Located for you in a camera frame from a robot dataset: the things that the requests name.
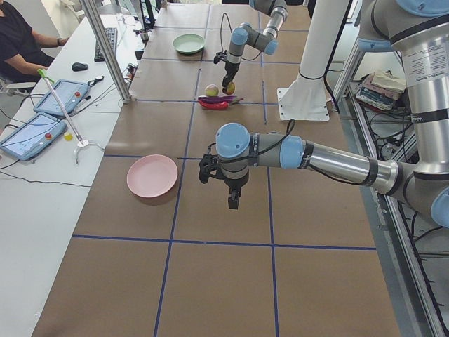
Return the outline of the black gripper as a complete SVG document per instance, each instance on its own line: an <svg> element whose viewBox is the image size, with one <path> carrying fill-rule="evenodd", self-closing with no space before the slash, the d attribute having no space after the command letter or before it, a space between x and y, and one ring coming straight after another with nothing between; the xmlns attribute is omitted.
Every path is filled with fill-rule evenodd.
<svg viewBox="0 0 449 337"><path fill-rule="evenodd" d="M224 177L223 181L229 187L228 207L237 210L239 208L241 189L248 182L248 175L237 179Z"/></svg>
<svg viewBox="0 0 449 337"><path fill-rule="evenodd" d="M223 89L227 86L227 84L231 81L233 81L234 77L236 76L236 73L239 70L240 62L234 63L230 61L225 62L225 71L226 75L224 76L222 80L222 92Z"/></svg>

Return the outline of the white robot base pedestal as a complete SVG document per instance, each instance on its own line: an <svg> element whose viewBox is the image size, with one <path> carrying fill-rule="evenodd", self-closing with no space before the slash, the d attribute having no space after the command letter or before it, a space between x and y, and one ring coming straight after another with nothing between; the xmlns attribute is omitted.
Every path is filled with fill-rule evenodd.
<svg viewBox="0 0 449 337"><path fill-rule="evenodd" d="M329 120L324 76L350 8L350 0L316 1L297 79L277 89L280 119Z"/></svg>

